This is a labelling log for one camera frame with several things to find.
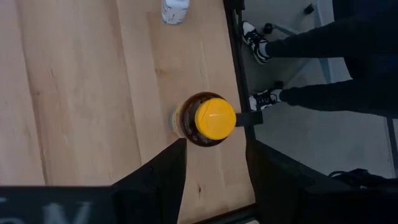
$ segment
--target sneaker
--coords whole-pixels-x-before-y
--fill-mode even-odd
[[[283,86],[275,84],[275,87],[260,93],[256,93],[249,97],[250,109],[252,111],[260,111],[274,104],[280,103],[279,95],[283,90]]]
[[[245,42],[245,44],[251,48],[254,58],[257,60],[257,62],[261,65],[267,63],[270,57],[266,57],[265,55],[261,54],[259,46],[260,44],[268,43],[268,40],[263,38],[263,36],[258,33],[256,28],[246,21],[242,23],[242,30],[243,42]]]

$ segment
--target gray floor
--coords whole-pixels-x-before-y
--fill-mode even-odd
[[[299,31],[314,26],[304,16],[311,0],[246,0],[243,19],[261,29],[266,22],[285,24]],[[331,0],[320,5],[325,22],[333,21]],[[275,31],[270,40],[284,38]],[[249,91],[269,88],[275,80],[290,80],[303,59],[274,58],[265,66],[243,47]],[[334,79],[349,79],[341,58],[331,60]],[[318,60],[312,60],[292,85],[325,83]],[[258,140],[324,174],[334,170],[368,169],[372,174],[395,177],[386,121],[382,117],[350,112],[326,113],[283,103],[264,110],[264,124],[255,127]]]

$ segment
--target white sock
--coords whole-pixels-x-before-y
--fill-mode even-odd
[[[275,97],[276,97],[275,100],[276,100],[277,102],[282,102],[282,100],[280,100],[280,97],[279,97],[281,91],[282,91],[282,90],[279,90],[279,89],[278,89],[278,90],[273,90],[273,91],[271,92],[271,97],[272,97],[272,96],[275,96]]]
[[[260,53],[263,55],[263,56],[266,56],[266,57],[269,57],[268,55],[267,55],[267,52],[266,52],[266,45],[267,45],[268,43],[266,42],[266,43],[260,43],[259,44],[259,50],[260,50]]]

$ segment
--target white bottle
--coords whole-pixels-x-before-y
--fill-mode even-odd
[[[162,17],[167,24],[180,24],[189,7],[189,0],[162,0]]]

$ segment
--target yellow bottle cap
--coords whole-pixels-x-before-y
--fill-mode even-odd
[[[226,100],[213,98],[199,106],[195,113],[198,131],[208,139],[227,138],[235,128],[236,113]]]

